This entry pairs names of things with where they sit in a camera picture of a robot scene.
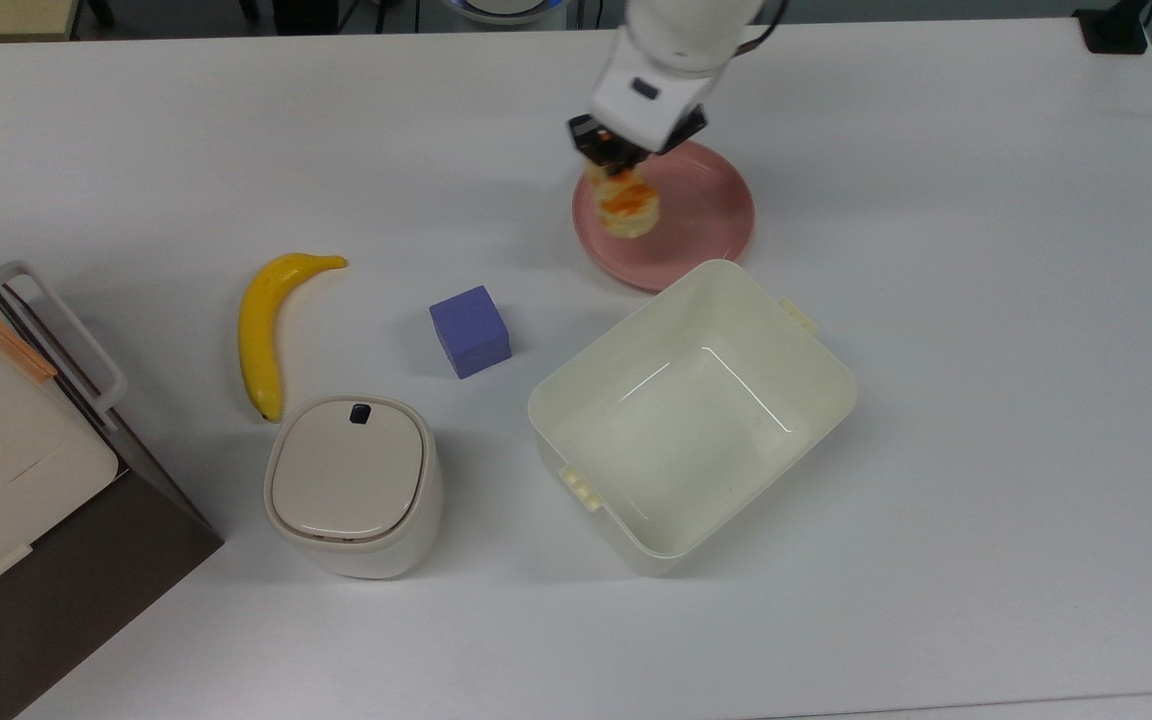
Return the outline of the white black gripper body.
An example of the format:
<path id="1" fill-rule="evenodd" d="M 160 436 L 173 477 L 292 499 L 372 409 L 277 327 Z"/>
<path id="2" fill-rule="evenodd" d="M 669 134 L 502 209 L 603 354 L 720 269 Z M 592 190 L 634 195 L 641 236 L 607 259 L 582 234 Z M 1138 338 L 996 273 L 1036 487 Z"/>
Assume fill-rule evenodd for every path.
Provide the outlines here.
<path id="1" fill-rule="evenodd" d="M 591 92 L 589 113 L 568 120 L 573 146 L 586 156 L 591 132 L 664 156 L 707 127 L 708 76 L 689 76 L 650 59 L 632 44 L 613 46 Z"/>

